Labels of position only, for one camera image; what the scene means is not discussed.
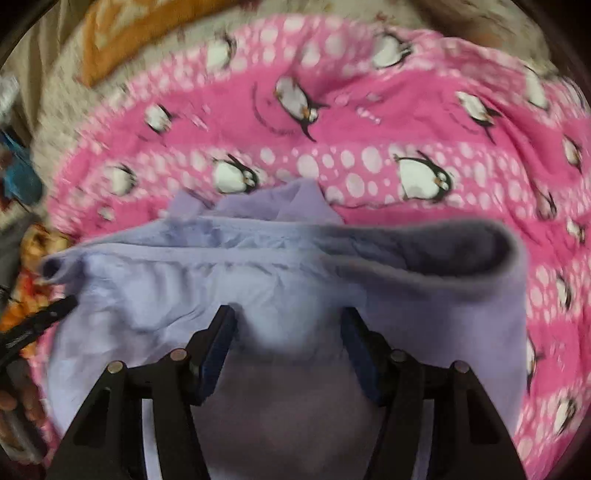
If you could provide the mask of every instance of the beige bedsheet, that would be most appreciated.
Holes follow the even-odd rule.
[[[93,0],[60,0],[21,39],[2,71],[16,75],[21,99],[12,126],[25,141],[37,127],[41,92],[51,67]]]

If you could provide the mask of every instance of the penguin print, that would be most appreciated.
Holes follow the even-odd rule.
[[[583,168],[581,166],[582,155],[580,147],[566,135],[562,140],[562,145],[564,147],[564,155],[566,156],[566,161],[569,162],[569,165],[576,168],[580,174],[583,174]]]
[[[566,87],[569,91],[569,96],[575,105],[578,105],[585,113],[589,113],[591,109],[589,108],[589,103],[583,94],[583,91],[574,81],[569,79],[568,77],[561,78],[562,84]]]
[[[531,382],[534,379],[535,371],[538,367],[538,361],[544,360],[545,355],[542,352],[536,352],[535,345],[527,336],[527,394],[530,394]]]
[[[230,160],[214,160],[213,185],[224,194],[250,193],[259,186],[259,175],[252,168],[240,163],[233,155]]]
[[[106,222],[112,222],[115,220],[115,211],[112,207],[104,206],[97,210],[99,216]]]
[[[474,120],[474,122],[482,127],[486,132],[486,136],[489,140],[495,143],[494,139],[492,138],[490,129],[494,127],[495,121],[494,117],[502,116],[496,110],[492,108],[488,108],[482,100],[480,100],[477,96],[471,95],[470,93],[466,92],[456,92],[457,99],[460,100],[460,104],[462,105],[463,109],[466,113]]]
[[[452,178],[428,156],[420,151],[418,153],[422,158],[394,157],[398,163],[404,200],[441,202],[452,190]]]
[[[538,204],[538,216],[542,220],[554,220],[558,215],[558,209],[552,194],[548,192],[548,195],[544,195],[539,190],[536,190],[535,197]]]
[[[410,43],[403,42],[392,32],[383,32],[376,38],[372,64],[377,70],[394,67],[402,64],[412,52]]]
[[[111,193],[122,197],[131,192],[138,183],[138,179],[128,166],[119,164],[116,167],[110,167],[108,177],[111,181]]]
[[[570,426],[577,413],[577,402],[572,396],[562,398],[554,417],[554,434],[560,435]]]
[[[144,112],[144,121],[153,131],[161,135],[172,126],[172,120],[175,118],[166,108],[160,104],[150,105]]]
[[[206,69],[215,72],[225,69],[236,54],[236,40],[227,33],[217,36],[207,44]]]
[[[274,95],[279,100],[283,110],[300,125],[304,135],[316,142],[310,135],[310,125],[318,120],[319,110],[329,106],[312,100],[297,83],[296,79],[292,77],[280,78],[275,84]]]
[[[566,220],[566,231],[568,234],[577,239],[580,245],[585,243],[585,227],[579,225],[572,218]]]
[[[558,291],[558,305],[568,312],[573,303],[573,289],[566,279],[560,274],[556,273],[556,290]]]
[[[550,103],[546,98],[544,86],[538,74],[528,66],[524,69],[525,73],[525,96],[527,101],[537,108],[546,112],[550,110]]]

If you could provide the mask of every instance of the purple towel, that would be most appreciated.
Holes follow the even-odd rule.
[[[230,304],[237,338],[215,393],[194,409],[213,479],[363,478],[383,411],[363,396],[343,349],[345,306],[422,362],[470,363],[513,431],[526,380],[521,244],[485,220],[339,221],[305,180],[227,197],[214,211],[183,194],[167,219],[48,259],[48,279],[80,301],[48,368],[56,425],[67,429],[109,361],[156,361]]]

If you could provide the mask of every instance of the finger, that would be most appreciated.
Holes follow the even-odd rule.
[[[16,399],[12,398],[5,391],[0,391],[0,410],[11,411],[17,407]]]
[[[8,426],[8,423],[6,423],[6,420],[4,419],[4,415],[2,415],[2,413],[0,413],[0,437],[5,443],[9,444],[13,448],[21,447],[18,443],[18,440],[12,434],[12,430]]]
[[[21,390],[22,404],[27,412],[27,418],[34,422],[45,420],[45,411],[39,398],[39,390],[33,382],[28,382]]]

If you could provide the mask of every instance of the pink blanket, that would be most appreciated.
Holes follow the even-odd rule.
[[[116,92],[81,129],[48,208],[56,227],[88,239],[157,218],[180,188],[215,201],[303,176],[349,223],[505,222],[531,254],[514,440],[530,478],[543,479],[591,398],[589,127],[572,82],[500,51],[273,17]]]

